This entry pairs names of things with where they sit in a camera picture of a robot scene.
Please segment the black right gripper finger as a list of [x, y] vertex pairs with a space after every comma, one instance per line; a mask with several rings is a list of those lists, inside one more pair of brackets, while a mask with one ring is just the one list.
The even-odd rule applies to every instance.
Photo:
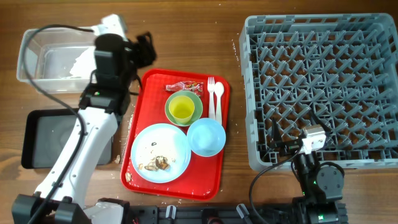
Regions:
[[323, 128], [323, 130], [325, 131], [326, 134], [331, 134], [331, 133], [332, 133], [332, 130], [331, 130], [323, 121], [321, 121], [321, 120], [315, 115], [315, 113], [313, 112], [313, 110], [310, 110], [308, 113], [309, 113], [311, 119], [315, 122], [315, 124], [319, 124], [319, 125]]
[[279, 132], [279, 127], [275, 118], [272, 118], [272, 141], [274, 143], [282, 141], [282, 137]]

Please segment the white napkin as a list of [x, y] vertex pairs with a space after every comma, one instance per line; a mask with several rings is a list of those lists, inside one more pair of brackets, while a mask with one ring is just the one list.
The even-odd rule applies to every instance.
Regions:
[[89, 79], [90, 74], [96, 69], [95, 48], [89, 47], [79, 57], [70, 70], [71, 78]]

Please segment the light blue bowl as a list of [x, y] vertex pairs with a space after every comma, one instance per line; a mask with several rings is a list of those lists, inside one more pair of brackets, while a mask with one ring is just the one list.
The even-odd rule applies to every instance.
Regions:
[[213, 157], [219, 154], [226, 144], [226, 131], [217, 121], [201, 118], [187, 131], [190, 149], [198, 156]]

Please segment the yellow cup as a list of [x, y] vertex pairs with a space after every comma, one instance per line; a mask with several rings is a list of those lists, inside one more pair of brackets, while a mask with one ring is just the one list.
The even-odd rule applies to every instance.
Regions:
[[186, 124], [195, 112], [195, 104], [188, 96], [176, 96], [169, 103], [169, 112], [176, 122]]

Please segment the green bowl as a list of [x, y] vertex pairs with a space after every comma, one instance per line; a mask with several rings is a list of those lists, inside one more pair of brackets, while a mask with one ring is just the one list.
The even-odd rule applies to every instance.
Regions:
[[[169, 112], [169, 103], [170, 101], [176, 97], [176, 96], [188, 96], [189, 98], [191, 98], [195, 104], [195, 112], [193, 113], [193, 116], [191, 118], [191, 120], [186, 123], [186, 124], [180, 124], [178, 122], [176, 122], [176, 120], [174, 120], [174, 118], [172, 117], [172, 115]], [[196, 120], [198, 120], [203, 112], [203, 104], [202, 101], [200, 99], [199, 96], [197, 96], [196, 94], [187, 91], [187, 90], [183, 90], [183, 91], [178, 91], [176, 93], [173, 93], [166, 101], [165, 103], [165, 114], [166, 117], [169, 119], [170, 122], [172, 122], [173, 124], [177, 125], [177, 126], [189, 126], [191, 125], [193, 122], [195, 122]]]

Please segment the red snack wrapper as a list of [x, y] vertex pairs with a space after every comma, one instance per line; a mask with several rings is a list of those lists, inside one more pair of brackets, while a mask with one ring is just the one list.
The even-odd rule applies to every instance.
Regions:
[[164, 86], [164, 88], [165, 91], [171, 93], [187, 90], [201, 97], [203, 95], [204, 83], [195, 81], [180, 81], [174, 84], [167, 84]]

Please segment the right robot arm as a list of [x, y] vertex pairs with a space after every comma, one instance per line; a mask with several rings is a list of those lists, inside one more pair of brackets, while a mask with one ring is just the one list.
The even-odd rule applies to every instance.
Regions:
[[338, 164], [321, 163], [317, 157], [332, 130], [312, 111], [309, 114], [315, 124], [289, 141], [282, 140], [277, 121], [272, 119], [271, 147], [292, 156], [291, 169], [303, 193], [292, 201], [292, 222], [348, 223], [346, 205], [338, 202], [343, 198], [345, 172]]

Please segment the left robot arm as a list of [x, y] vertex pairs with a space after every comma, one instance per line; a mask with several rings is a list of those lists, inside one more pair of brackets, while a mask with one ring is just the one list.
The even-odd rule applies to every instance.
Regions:
[[137, 36], [136, 42], [118, 34], [102, 34], [95, 40], [96, 69], [73, 110], [76, 123], [52, 170], [33, 195], [18, 195], [12, 206], [14, 223], [98, 223], [96, 212], [106, 222], [122, 223], [127, 207], [120, 200], [84, 209], [88, 182], [101, 151], [117, 131], [139, 81], [137, 69], [156, 60], [152, 35]]

